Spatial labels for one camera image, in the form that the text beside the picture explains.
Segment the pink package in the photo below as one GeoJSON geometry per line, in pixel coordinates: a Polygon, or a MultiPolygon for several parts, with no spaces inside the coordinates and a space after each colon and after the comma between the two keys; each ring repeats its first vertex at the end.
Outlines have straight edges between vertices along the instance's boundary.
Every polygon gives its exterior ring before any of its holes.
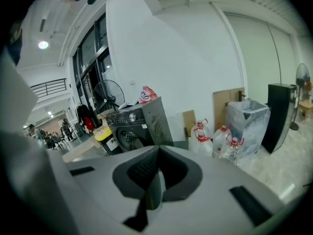
{"type": "Polygon", "coordinates": [[[140,93],[139,103],[146,103],[152,101],[157,98],[157,94],[151,90],[148,86],[142,87],[142,91],[140,93]]]}

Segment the washing machine control panel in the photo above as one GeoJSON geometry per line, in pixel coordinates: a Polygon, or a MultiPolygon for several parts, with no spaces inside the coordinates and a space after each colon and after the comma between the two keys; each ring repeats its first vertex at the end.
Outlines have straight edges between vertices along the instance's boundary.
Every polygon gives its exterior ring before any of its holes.
{"type": "Polygon", "coordinates": [[[144,120],[144,115],[142,110],[137,111],[124,111],[117,114],[111,114],[106,116],[106,120],[108,125],[112,125],[115,123],[135,123],[139,120],[144,120]]]}

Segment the clear plastic bag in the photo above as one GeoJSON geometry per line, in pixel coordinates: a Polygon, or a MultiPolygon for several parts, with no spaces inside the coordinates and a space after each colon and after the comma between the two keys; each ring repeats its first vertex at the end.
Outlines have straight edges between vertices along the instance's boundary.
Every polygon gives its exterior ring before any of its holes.
{"type": "Polygon", "coordinates": [[[251,99],[228,104],[226,123],[231,125],[233,137],[245,139],[243,155],[258,151],[268,127],[269,116],[267,105],[251,99]]]}

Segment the washing machine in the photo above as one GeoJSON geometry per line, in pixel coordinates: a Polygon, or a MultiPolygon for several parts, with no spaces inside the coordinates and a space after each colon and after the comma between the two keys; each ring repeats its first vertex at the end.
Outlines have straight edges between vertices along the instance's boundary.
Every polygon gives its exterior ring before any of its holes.
{"type": "Polygon", "coordinates": [[[123,152],[149,145],[173,146],[161,97],[106,116],[123,152]]]}

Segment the label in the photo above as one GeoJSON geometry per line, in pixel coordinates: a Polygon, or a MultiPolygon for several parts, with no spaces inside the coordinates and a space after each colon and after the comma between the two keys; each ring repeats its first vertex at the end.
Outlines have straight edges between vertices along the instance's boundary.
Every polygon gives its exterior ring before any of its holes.
{"type": "Polygon", "coordinates": [[[107,141],[107,146],[110,149],[110,151],[113,151],[115,148],[118,147],[118,143],[116,142],[116,139],[113,137],[109,141],[107,141]]]}
{"type": "Polygon", "coordinates": [[[140,96],[144,101],[149,101],[149,99],[150,99],[150,97],[146,91],[141,91],[140,96]]]}

